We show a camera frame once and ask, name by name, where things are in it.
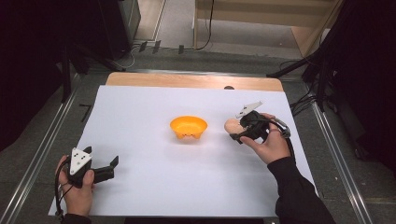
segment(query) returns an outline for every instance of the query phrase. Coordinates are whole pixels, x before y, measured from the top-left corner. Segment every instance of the hand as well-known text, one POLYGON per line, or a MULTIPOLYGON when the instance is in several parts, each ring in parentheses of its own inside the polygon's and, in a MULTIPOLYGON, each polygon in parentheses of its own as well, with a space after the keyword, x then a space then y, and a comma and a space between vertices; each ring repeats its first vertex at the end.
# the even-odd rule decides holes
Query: hand
MULTIPOLYGON (((268 119, 275 118, 275 116, 269 114, 262 115, 268 119)), ((245 145, 253 148, 260 159, 262 159, 262 161, 264 161, 266 164, 290 156, 288 144, 286 143, 286 140, 282 136, 280 130, 275 126, 275 124, 272 123, 269 124, 269 127, 270 132, 268 133, 268 137, 262 144, 258 144, 253 139, 246 136, 242 136, 239 139, 245 145)))
MULTIPOLYGON (((62 156, 59 161, 58 168, 61 163, 66 160, 66 156, 62 156)), ((62 185, 64 194, 64 201, 67 206, 67 213, 87 217, 91 211, 92 206, 92 190, 93 190, 94 172, 89 170, 85 173, 82 180, 82 188, 71 188, 72 185, 68 184, 67 174, 61 171, 59 175, 59 183, 62 185)))

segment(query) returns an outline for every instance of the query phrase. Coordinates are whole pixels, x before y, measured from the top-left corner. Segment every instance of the person's right hand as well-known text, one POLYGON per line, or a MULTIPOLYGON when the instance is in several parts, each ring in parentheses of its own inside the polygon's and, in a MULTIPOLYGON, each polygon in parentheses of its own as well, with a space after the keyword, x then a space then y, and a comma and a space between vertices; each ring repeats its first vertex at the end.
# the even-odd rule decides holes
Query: person's right hand
MULTIPOLYGON (((275 118, 275 116, 269 114, 262 115, 268 119, 275 118)), ((280 130, 275 126, 275 124, 272 123, 270 123, 269 127, 270 132, 268 133, 268 137, 265 142, 261 144, 246 136, 242 136, 239 139, 247 146, 253 148, 260 159, 262 159, 262 161, 264 161, 266 164, 290 156, 288 144, 286 143, 286 140, 282 136, 280 130)))

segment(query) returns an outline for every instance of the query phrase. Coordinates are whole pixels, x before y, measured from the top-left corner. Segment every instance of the black sleeve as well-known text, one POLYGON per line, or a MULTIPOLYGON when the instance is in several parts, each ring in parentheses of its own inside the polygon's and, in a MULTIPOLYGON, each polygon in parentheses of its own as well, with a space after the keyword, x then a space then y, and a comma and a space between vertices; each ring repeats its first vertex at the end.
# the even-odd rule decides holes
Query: black sleeve
POLYGON ((335 223, 315 187, 298 171, 293 158, 273 161, 268 169, 277 181, 276 214, 280 223, 335 223))
POLYGON ((91 224, 91 220, 88 217, 66 214, 62 224, 91 224))

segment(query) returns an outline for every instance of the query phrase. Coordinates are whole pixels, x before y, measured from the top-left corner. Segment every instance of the orange object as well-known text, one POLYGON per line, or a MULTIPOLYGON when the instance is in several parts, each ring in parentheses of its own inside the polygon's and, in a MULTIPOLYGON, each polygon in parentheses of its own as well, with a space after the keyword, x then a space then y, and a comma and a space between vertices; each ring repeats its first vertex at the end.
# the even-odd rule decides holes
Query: orange object
POLYGON ((193 116, 178 117, 173 119, 170 125, 177 138, 192 136, 199 139, 201 134, 207 128, 206 121, 193 116))

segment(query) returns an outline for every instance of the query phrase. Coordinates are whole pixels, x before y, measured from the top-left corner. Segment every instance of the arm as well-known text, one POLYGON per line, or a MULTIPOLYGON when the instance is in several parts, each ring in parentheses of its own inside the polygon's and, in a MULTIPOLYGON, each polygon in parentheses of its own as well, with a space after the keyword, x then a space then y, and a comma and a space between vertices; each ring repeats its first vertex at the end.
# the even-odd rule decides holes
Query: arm
POLYGON ((64 216, 62 224, 91 224, 91 220, 88 217, 68 213, 64 216))
POLYGON ((279 194, 276 214, 281 223, 335 223, 315 193, 314 186, 298 171, 286 140, 274 124, 270 123, 270 132, 262 144, 245 136, 240 140, 268 164, 268 169, 276 178, 279 194))
POLYGON ((335 223, 314 186, 285 157, 268 164, 277 181, 276 214, 281 223, 335 223))
MULTIPOLYGON (((66 158, 66 156, 61 158, 58 168, 66 158)), ((64 216, 63 224, 91 224, 88 214, 90 213, 92 206, 93 180, 94 172, 93 170, 90 170, 85 173, 82 181, 82 187, 81 189, 78 189, 72 187, 68 183, 66 172, 61 171, 59 175, 59 183, 62 185, 64 200, 67 207, 67 214, 64 216)))

